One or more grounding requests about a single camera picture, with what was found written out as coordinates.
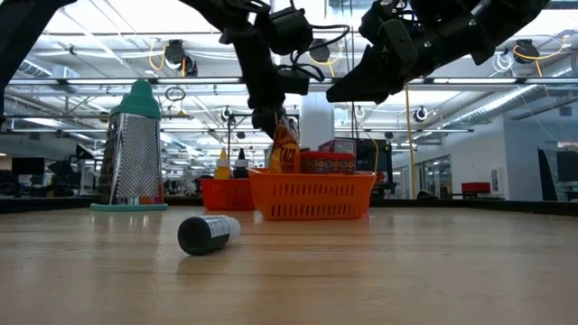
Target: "pillar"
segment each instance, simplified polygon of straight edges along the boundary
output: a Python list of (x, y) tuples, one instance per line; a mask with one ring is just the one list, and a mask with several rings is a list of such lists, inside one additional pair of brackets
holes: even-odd
[(300, 111), (300, 146), (317, 150), (335, 136), (334, 107), (325, 93), (310, 93), (303, 97)]

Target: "red box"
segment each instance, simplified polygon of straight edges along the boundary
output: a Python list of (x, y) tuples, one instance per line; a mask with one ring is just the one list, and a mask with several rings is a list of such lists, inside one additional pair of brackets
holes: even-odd
[(355, 154), (301, 153), (301, 173), (352, 174), (355, 172)]
[(320, 145), (318, 150), (325, 153), (355, 154), (355, 141), (349, 139), (333, 139)]
[(491, 193), (491, 189), (488, 182), (471, 182), (462, 183), (461, 192)]

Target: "wooden tabletop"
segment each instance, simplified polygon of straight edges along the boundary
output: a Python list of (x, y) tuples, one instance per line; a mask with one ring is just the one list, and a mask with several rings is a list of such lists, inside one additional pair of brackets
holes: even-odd
[(372, 209), (187, 256), (202, 209), (0, 216), (2, 324), (575, 324), (578, 219)]

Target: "yellow pole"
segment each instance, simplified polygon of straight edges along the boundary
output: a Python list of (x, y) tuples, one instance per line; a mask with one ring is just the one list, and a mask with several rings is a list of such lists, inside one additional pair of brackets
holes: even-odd
[(406, 118), (407, 118), (407, 138), (409, 139), (409, 174), (412, 178), (412, 199), (417, 197), (415, 186), (415, 166), (414, 166), (414, 138), (412, 137), (412, 124), (409, 119), (409, 86), (406, 84)]

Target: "red tin can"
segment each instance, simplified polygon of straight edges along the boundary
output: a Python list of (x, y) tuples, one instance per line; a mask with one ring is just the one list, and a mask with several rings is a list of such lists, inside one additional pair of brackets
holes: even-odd
[(355, 155), (351, 153), (301, 153), (301, 173), (353, 174)]

